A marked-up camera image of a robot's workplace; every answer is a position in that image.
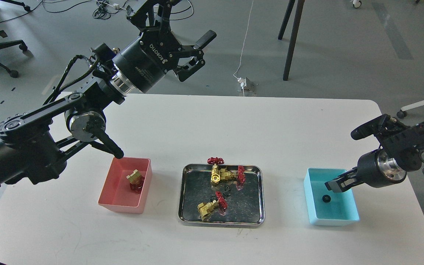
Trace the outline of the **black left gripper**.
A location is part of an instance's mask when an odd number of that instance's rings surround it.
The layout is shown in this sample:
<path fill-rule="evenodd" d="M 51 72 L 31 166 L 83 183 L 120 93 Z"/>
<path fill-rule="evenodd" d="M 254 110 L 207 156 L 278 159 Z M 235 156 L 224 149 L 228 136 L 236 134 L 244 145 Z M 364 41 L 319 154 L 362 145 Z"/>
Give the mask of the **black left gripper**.
<path fill-rule="evenodd" d="M 132 89 L 148 92 L 172 70 L 181 82 L 205 65 L 203 48 L 217 37 L 207 31 L 195 45 L 181 45 L 170 27 L 172 7 L 180 0 L 145 0 L 140 7 L 127 6 L 127 20 L 138 30 L 138 37 L 113 58 L 117 72 L 112 85 L 128 94 Z M 179 59 L 189 58 L 185 65 Z"/>

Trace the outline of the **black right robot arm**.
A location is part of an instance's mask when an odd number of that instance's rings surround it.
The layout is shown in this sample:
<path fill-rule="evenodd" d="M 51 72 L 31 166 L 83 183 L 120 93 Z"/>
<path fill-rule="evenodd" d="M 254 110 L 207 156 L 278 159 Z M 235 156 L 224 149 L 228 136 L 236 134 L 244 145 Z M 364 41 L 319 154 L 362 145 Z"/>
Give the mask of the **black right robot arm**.
<path fill-rule="evenodd" d="M 329 191 L 348 191 L 365 183 L 382 188 L 405 180 L 408 172 L 422 170 L 424 175 L 424 122 L 407 126 L 398 119 L 383 114 L 351 132 L 354 140 L 373 135 L 379 148 L 360 156 L 358 164 L 325 183 Z"/>

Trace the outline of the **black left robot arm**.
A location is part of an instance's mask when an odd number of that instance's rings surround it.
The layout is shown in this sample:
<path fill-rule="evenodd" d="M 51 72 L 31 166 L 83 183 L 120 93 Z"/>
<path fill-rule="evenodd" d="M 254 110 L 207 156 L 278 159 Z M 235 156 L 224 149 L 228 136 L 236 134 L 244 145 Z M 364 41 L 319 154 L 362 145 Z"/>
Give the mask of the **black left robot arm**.
<path fill-rule="evenodd" d="M 216 38 L 209 30 L 194 45 L 182 45 L 170 27 L 177 4 L 147 0 L 137 10 L 128 6 L 126 18 L 139 30 L 132 43 L 121 51 L 103 43 L 91 57 L 74 56 L 40 108 L 0 122 L 0 186 L 57 179 L 87 145 L 123 158 L 105 131 L 104 109 L 122 104 L 133 89 L 148 92 L 169 71 L 187 80 L 205 65 L 203 49 Z"/>

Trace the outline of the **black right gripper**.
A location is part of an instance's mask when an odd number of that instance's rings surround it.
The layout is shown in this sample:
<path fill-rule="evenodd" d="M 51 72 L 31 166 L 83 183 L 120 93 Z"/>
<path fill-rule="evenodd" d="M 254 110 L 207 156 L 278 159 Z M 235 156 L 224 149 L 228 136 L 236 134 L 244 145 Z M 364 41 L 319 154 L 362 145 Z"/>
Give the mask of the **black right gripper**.
<path fill-rule="evenodd" d="M 389 157 L 385 150 L 378 149 L 362 155 L 357 167 L 325 182 L 325 186 L 328 191 L 343 193 L 361 183 L 382 188 L 402 183 L 406 177 L 407 172 L 398 166 L 395 159 Z"/>

